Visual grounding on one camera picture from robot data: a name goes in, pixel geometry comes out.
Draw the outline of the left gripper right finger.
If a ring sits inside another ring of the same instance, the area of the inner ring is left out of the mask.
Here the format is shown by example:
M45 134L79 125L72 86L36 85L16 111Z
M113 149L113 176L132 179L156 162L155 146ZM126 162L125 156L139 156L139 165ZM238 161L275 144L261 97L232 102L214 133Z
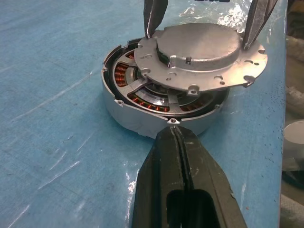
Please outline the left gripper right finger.
M247 228L230 183L196 134L175 127L184 178L182 228Z

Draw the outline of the black round motor part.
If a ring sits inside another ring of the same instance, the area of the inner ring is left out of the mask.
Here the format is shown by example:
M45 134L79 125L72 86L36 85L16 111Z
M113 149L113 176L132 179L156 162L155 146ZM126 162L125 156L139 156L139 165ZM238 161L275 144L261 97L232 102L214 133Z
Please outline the black round motor part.
M190 96L187 92L165 88L142 77L138 68L118 63L112 80L118 95L126 103L162 116L194 116L219 108L229 90L201 92Z

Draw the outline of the grey rounded cylinder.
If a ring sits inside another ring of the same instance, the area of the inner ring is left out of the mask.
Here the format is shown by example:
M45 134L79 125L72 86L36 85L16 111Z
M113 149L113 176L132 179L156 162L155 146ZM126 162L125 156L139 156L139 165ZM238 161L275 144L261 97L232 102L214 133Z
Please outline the grey rounded cylinder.
M284 158L304 158L304 119L290 122L284 129Z

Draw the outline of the white crumpled wrap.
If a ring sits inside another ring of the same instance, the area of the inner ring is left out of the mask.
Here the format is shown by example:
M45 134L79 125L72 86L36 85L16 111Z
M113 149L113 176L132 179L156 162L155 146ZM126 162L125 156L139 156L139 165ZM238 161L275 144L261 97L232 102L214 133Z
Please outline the white crumpled wrap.
M286 37L286 106L304 117L304 39Z

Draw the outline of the blue plastic table sheet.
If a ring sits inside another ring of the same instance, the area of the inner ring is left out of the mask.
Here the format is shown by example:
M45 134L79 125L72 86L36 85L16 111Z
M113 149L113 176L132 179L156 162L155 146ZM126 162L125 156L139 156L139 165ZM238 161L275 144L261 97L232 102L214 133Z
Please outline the blue plastic table sheet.
M0 228L130 228L152 139L122 128L102 63L140 38L144 0L0 0ZM279 228L287 0L259 41L267 67L231 89L200 139L248 228Z

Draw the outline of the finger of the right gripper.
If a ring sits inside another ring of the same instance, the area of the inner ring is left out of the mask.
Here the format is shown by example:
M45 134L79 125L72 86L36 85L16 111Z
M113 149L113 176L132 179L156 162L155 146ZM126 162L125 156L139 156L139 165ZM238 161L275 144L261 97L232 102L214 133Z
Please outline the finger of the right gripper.
M249 50L269 19L277 0L252 0L243 37L243 49Z
M146 38L151 38L161 24L168 0L144 0L143 18Z

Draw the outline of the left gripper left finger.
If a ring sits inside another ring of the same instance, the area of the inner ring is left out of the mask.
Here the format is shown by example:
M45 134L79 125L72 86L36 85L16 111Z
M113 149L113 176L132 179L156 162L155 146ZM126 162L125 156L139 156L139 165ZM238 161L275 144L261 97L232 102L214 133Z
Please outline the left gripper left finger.
M185 164L189 134L177 126L157 134L137 176L132 228L190 228Z

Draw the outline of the motor housing with copper windings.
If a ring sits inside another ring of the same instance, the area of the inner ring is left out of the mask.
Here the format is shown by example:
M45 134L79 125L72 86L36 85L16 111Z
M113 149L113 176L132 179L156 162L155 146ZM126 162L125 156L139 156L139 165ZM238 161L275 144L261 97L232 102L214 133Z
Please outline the motor housing with copper windings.
M122 127L136 132L139 135L147 136L153 139L156 138L157 133L163 128L171 125L177 125L190 129L195 134L204 132L208 127L211 126L212 123L215 122L227 98L223 104L219 106L219 108L216 108L215 110L206 114L176 117L162 116L145 111L126 103L118 95L112 80L113 68L118 63L124 63L138 68L134 60L134 50L138 47L139 42L140 39L133 39L128 41L126 46L117 46L107 55L103 62L101 76L103 81L103 96L106 108L110 115ZM148 72L141 71L140 69L139 71L142 77L145 78L145 75Z

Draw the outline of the silver round motor lid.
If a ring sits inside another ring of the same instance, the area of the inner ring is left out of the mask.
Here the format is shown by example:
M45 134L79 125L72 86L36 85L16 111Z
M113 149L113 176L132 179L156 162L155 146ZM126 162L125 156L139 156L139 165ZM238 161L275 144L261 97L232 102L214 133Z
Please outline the silver round motor lid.
M244 50L232 28L189 23L157 30L134 51L141 72L165 88L197 96L235 86L250 86L267 65L259 42Z

